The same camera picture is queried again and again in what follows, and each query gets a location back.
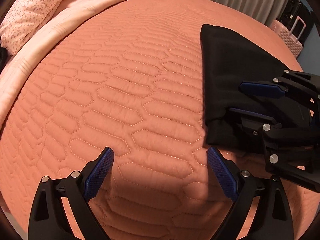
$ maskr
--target pink pillow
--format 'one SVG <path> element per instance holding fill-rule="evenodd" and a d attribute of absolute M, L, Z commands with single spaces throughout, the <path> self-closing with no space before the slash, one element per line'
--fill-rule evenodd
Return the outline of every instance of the pink pillow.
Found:
<path fill-rule="evenodd" d="M 16 0 L 0 25 L 1 46 L 15 55 L 49 20 L 62 0 Z"/>

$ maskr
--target suitcase handle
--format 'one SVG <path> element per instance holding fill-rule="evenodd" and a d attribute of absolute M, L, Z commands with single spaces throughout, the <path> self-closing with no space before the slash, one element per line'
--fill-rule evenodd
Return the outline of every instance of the suitcase handle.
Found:
<path fill-rule="evenodd" d="M 295 22 L 294 22 L 294 24 L 293 24 L 293 26 L 292 26 L 292 28 L 291 28 L 291 30 L 290 30 L 290 32 L 289 32 L 289 36 L 291 36 L 291 34 L 292 34 L 292 32 L 293 32 L 294 28 L 296 27 L 296 25 L 297 25 L 297 23 L 298 23 L 299 20 L 302 22 L 303 28 L 302 28 L 301 32 L 299 33 L 299 35 L 298 35 L 298 37 L 297 37 L 296 43 L 299 42 L 299 39 L 300 39 L 300 37 L 301 37 L 304 29 L 306 28 L 305 22 L 304 22 L 299 16 L 297 16 L 297 18 L 296 18 L 296 20 L 295 20 Z"/>

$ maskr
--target wall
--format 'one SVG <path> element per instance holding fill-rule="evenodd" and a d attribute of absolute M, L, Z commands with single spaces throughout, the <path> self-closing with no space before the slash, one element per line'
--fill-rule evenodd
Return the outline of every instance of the wall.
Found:
<path fill-rule="evenodd" d="M 306 0 L 301 0 L 309 10 L 312 10 Z M 320 37 L 314 25 L 304 48 L 297 58 L 304 72 L 320 75 Z"/>

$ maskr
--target blue gripper pad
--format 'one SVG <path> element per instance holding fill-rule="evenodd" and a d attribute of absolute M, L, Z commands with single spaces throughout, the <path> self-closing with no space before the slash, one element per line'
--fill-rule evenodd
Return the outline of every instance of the blue gripper pad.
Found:
<path fill-rule="evenodd" d="M 282 91 L 277 85 L 242 82 L 239 88 L 245 95 L 268 98 L 281 98 L 285 96 L 285 91 Z"/>
<path fill-rule="evenodd" d="M 108 171 L 113 165 L 114 152 L 111 148 L 107 148 L 103 156 L 100 158 L 95 168 L 92 170 L 84 183 L 84 199 L 88 202 L 94 198 L 103 183 Z"/>
<path fill-rule="evenodd" d="M 235 202 L 238 198 L 236 180 L 217 151 L 214 147 L 208 149 L 208 164 L 216 175 L 225 196 Z"/>

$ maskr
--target quilted bedspread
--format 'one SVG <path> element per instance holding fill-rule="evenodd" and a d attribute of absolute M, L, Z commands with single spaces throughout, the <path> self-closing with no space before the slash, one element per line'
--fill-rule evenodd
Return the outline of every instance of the quilted bedspread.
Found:
<path fill-rule="evenodd" d="M 112 239 L 210 239 L 231 201 L 207 168 L 205 23 L 233 29 L 301 70 L 270 29 L 209 0 L 128 0 L 89 19 L 41 61 L 4 124 L 0 189 L 25 230 L 41 177 L 66 177 L 109 146 L 112 171 L 89 205 Z M 241 169 L 269 177 L 262 158 L 221 151 Z M 320 195 L 283 183 L 297 238 L 313 220 Z"/>

